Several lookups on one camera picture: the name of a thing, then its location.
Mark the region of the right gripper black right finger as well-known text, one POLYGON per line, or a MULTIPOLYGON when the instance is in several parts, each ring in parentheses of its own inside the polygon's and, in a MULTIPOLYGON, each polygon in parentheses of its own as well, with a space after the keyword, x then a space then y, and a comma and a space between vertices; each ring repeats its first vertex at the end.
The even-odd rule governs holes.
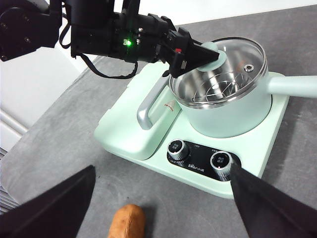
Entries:
POLYGON ((234 201, 251 238, 315 238, 316 209, 238 165, 230 169, 234 201))

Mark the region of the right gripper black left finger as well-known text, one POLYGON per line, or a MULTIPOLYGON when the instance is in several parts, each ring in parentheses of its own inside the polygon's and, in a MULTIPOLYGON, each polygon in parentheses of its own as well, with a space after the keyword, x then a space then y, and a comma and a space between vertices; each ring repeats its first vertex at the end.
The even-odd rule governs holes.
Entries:
POLYGON ((89 165, 0 217, 2 238, 74 238, 90 206, 96 181, 89 165))

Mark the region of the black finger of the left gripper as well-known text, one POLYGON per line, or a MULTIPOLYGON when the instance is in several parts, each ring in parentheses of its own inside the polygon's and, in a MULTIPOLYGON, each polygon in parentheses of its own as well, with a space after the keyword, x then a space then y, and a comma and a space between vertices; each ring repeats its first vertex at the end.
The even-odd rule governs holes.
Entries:
POLYGON ((187 39, 189 43, 196 44, 196 45, 200 45, 200 44, 201 44, 201 42, 199 42, 199 41, 193 39, 193 38, 191 37, 189 31, 186 30, 186 29, 183 28, 183 27, 179 27, 179 28, 178 28, 178 33, 179 33, 183 38, 187 39))
POLYGON ((179 77, 197 67, 217 61, 220 53, 202 45, 190 43, 185 51, 175 49, 173 58, 173 77, 179 77))

